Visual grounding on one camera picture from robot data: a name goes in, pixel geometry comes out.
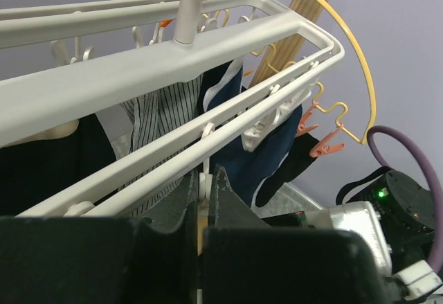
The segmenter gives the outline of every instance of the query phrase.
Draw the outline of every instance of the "navy blue cloth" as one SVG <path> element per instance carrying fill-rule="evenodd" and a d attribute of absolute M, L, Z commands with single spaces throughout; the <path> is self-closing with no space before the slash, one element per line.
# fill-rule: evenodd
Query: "navy blue cloth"
<path fill-rule="evenodd" d="M 309 133 L 305 133 L 294 139 L 287 158 L 284 159 L 274 175 L 264 181 L 258 190 L 255 196 L 255 205 L 257 207 L 265 206 L 284 183 L 293 181 L 298 175 L 308 169 L 317 159 L 317 157 L 311 157 L 309 152 L 318 142 L 318 139 Z"/>
<path fill-rule="evenodd" d="M 242 62 L 238 60 L 205 72 L 197 103 L 200 114 L 238 95 L 242 90 L 242 77 Z M 251 206 L 263 181 L 272 176 L 289 153 L 301 116 L 302 107 L 299 106 L 253 152 L 243 149 L 242 138 L 238 136 L 210 157 L 211 172 L 215 165 L 223 166 L 232 189 Z"/>
<path fill-rule="evenodd" d="M 243 149 L 242 138 L 238 136 L 210 158 L 212 167 L 215 164 L 225 167 L 231 187 L 246 205 L 252 205 L 261 183 L 272 176 L 289 153 L 301 116 L 299 106 L 253 152 Z"/>
<path fill-rule="evenodd" d="M 243 78 L 243 65 L 240 59 L 217 66 L 203 74 L 197 101 L 199 114 L 204 114 L 240 93 Z"/>

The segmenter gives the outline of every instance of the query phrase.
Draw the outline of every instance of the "striped shirt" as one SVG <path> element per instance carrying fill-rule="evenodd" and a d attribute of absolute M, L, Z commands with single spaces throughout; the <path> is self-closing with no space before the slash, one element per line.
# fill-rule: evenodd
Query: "striped shirt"
<path fill-rule="evenodd" d="M 129 153 L 151 143 L 174 129 L 197 117 L 197 99 L 203 74 L 188 82 L 178 82 L 151 93 L 128 100 L 122 104 L 133 124 Z M 182 148 L 167 159 L 133 178 L 122 188 L 134 183 L 148 172 L 185 150 Z M 139 206 L 130 215 L 137 216 L 154 206 L 174 190 L 180 179 Z"/>

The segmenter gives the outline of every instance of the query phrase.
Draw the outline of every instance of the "dark fabric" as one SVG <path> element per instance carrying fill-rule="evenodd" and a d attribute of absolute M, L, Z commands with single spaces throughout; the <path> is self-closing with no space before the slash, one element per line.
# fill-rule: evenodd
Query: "dark fabric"
<path fill-rule="evenodd" d="M 255 198 L 255 205 L 263 207 L 275 195 L 284 183 L 289 183 L 317 159 L 310 157 L 309 152 L 318 143 L 318 139 L 306 133 L 294 139 L 288 156 L 277 171 L 264 181 Z"/>
<path fill-rule="evenodd" d="M 206 95 L 206 92 L 208 91 L 209 88 L 215 86 L 216 84 L 218 84 L 221 80 L 221 78 L 223 77 L 223 75 L 225 74 L 226 70 L 228 69 L 229 65 L 232 63 L 233 61 L 231 60 L 230 62 L 226 62 L 222 65 L 219 65 L 211 70 L 206 71 L 203 74 L 203 81 L 201 83 L 201 88 L 200 88 L 200 94 L 199 94 L 199 98 L 197 101 L 197 111 L 198 114 L 204 114 L 204 109 L 203 109 L 203 99 Z M 227 96 L 228 98 L 232 98 L 234 96 L 236 96 L 238 93 L 236 91 L 232 91 L 233 95 L 231 96 Z"/>
<path fill-rule="evenodd" d="M 241 58 L 205 72 L 197 102 L 199 113 L 214 109 L 244 91 L 242 78 Z M 210 157 L 211 171 L 216 164 L 224 167 L 232 189 L 246 205 L 251 206 L 260 184 L 278 169 L 291 149 L 301 116 L 302 107 L 299 106 L 253 152 L 244 150 L 242 138 L 238 136 Z"/>
<path fill-rule="evenodd" d="M 372 174 L 368 175 L 367 177 L 365 177 L 359 181 L 354 181 L 352 183 L 346 184 L 338 192 L 337 197 L 335 199 L 335 204 L 341 205 L 343 203 L 343 200 L 346 198 L 346 195 L 349 192 L 351 192 L 351 190 L 354 190 L 357 186 L 368 183 L 369 181 L 373 181 L 374 179 L 380 177 L 381 175 L 386 174 L 390 170 L 392 170 L 392 168 L 383 166 L 383 167 L 378 168 Z"/>
<path fill-rule="evenodd" d="M 211 226 L 242 228 L 268 228 L 233 191 L 226 169 L 215 166 L 210 190 L 208 224 Z"/>
<path fill-rule="evenodd" d="M 251 206 L 259 185 L 278 169 L 290 151 L 301 116 L 302 107 L 297 107 L 254 152 L 245 151 L 242 138 L 237 137 L 210 158 L 212 167 L 225 167 L 230 185 L 246 205 Z"/>
<path fill-rule="evenodd" d="M 0 215 L 16 215 L 116 160 L 95 114 L 74 133 L 0 149 Z"/>

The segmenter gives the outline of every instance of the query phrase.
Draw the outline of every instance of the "black electronic device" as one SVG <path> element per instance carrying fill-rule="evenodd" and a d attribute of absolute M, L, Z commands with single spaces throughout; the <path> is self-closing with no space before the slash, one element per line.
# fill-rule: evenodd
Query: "black electronic device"
<path fill-rule="evenodd" d="M 349 200 L 356 201 L 369 201 L 380 213 L 381 228 L 392 248 L 393 273 L 427 258 L 435 228 L 428 190 L 408 175 L 389 170 Z"/>

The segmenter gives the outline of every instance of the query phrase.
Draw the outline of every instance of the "white connector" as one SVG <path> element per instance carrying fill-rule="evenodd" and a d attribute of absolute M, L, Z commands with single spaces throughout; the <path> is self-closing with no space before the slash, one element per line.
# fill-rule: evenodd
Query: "white connector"
<path fill-rule="evenodd" d="M 399 271 L 394 278 L 398 278 L 408 289 L 407 301 L 427 296 L 443 285 L 440 277 L 431 269 L 425 260 Z"/>

